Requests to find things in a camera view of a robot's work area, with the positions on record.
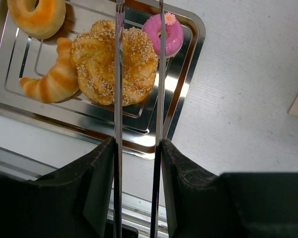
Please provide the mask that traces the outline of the fake croissant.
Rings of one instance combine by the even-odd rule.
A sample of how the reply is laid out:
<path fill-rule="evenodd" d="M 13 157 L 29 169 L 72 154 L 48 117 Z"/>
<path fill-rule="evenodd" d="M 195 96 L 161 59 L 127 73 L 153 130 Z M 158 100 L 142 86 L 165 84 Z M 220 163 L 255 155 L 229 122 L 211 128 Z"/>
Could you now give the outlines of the fake croissant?
<path fill-rule="evenodd" d="M 68 38 L 57 40 L 55 65 L 41 79 L 23 77 L 19 83 L 23 93 L 45 104 L 65 100 L 79 90 L 76 68 L 70 60 L 72 41 Z"/>

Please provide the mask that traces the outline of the metal tongs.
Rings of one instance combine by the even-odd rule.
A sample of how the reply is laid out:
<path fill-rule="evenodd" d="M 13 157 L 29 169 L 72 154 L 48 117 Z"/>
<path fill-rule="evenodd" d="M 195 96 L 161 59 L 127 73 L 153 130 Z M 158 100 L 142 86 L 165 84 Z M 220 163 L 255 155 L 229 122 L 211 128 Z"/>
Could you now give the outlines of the metal tongs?
<path fill-rule="evenodd" d="M 157 95 L 156 135 L 155 135 L 155 158 L 153 170 L 153 188 L 151 201 L 151 238 L 158 237 L 158 207 L 160 189 L 160 171 L 162 159 L 162 131 L 164 112 L 164 82 L 166 71 L 166 32 L 164 20 L 164 3 L 159 1 L 161 18 L 159 82 Z M 115 98 L 114 98 L 114 237 L 122 236 L 122 93 L 123 93 L 123 30 L 125 20 L 125 1 L 116 1 L 115 22 Z"/>

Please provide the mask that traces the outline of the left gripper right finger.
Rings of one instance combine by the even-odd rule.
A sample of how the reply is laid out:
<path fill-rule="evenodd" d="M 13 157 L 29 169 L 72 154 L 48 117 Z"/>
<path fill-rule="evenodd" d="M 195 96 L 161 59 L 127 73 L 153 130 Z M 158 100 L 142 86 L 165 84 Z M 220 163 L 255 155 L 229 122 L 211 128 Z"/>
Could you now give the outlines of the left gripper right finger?
<path fill-rule="evenodd" d="M 298 173 L 217 176 L 162 141 L 171 238 L 298 238 Z"/>

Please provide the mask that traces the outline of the steel tray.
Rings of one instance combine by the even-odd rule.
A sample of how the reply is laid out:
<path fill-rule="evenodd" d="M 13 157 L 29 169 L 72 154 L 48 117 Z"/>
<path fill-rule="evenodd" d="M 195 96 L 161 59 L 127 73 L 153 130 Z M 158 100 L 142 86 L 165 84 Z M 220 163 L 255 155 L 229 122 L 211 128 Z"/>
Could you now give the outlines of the steel tray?
<path fill-rule="evenodd" d="M 206 36 L 202 19 L 166 4 L 184 32 L 181 50 L 166 61 L 163 136 L 171 139 Z M 0 115 L 85 141 L 98 142 L 114 134 L 114 107 L 92 102 L 82 93 L 55 104 L 26 97 L 19 79 L 40 78 L 57 58 L 56 40 L 74 39 L 99 19 L 114 19 L 113 0 L 69 0 L 60 31 L 48 40 L 31 38 L 12 21 L 7 2 L 0 0 Z"/>

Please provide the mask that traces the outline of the pink frosted donut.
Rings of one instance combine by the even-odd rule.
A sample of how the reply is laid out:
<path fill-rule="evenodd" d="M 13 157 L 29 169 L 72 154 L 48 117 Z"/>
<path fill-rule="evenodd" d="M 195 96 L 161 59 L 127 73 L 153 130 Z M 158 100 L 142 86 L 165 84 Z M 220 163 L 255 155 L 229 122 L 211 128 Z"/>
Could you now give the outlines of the pink frosted donut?
<path fill-rule="evenodd" d="M 165 37 L 166 37 L 166 58 L 175 56 L 181 49 L 184 41 L 184 33 L 176 16 L 167 12 L 164 14 Z M 144 24 L 142 30 L 148 35 L 153 43 L 155 53 L 160 56 L 161 48 L 161 17 L 160 14 L 151 16 Z"/>

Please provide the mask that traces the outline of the plain orange donut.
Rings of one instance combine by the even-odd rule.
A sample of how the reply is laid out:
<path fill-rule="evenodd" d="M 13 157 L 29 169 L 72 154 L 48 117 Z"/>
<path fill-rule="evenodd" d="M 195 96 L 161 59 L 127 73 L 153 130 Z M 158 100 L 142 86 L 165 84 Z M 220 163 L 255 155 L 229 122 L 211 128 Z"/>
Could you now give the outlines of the plain orange donut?
<path fill-rule="evenodd" d="M 7 6 L 13 22 L 37 39 L 55 35 L 66 15 L 64 0 L 8 0 Z"/>

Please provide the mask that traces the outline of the sesame twisted bread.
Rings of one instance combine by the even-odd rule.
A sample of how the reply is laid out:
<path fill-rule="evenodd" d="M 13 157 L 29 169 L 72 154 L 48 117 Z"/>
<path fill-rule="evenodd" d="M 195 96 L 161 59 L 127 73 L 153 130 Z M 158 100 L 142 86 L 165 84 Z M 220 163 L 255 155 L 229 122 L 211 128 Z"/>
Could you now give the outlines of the sesame twisted bread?
<path fill-rule="evenodd" d="M 115 22 L 96 21 L 89 32 L 72 42 L 70 57 L 76 66 L 82 93 L 92 101 L 110 105 L 115 90 Z M 132 27 L 123 31 L 122 104 L 141 102 L 154 86 L 158 56 L 148 35 Z"/>

